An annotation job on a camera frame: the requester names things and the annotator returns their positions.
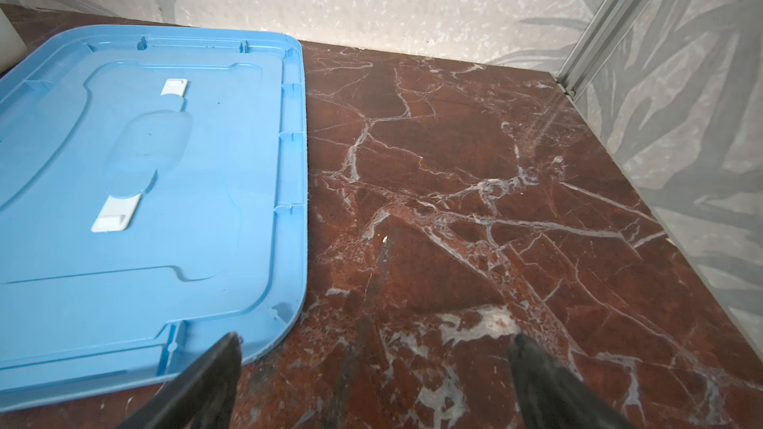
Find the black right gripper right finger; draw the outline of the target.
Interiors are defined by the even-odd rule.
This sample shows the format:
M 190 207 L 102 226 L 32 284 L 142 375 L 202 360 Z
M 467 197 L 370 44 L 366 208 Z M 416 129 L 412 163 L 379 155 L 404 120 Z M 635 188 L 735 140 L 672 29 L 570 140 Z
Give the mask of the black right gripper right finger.
M 525 334 L 509 347 L 512 379 L 528 428 L 631 428 L 569 369 Z

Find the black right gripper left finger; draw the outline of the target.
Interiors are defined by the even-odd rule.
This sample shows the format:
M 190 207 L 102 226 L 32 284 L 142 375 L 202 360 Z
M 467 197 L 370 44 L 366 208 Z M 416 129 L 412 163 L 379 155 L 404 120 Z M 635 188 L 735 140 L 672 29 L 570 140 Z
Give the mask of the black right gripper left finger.
M 228 333 L 119 426 L 228 428 L 241 369 L 240 337 Z

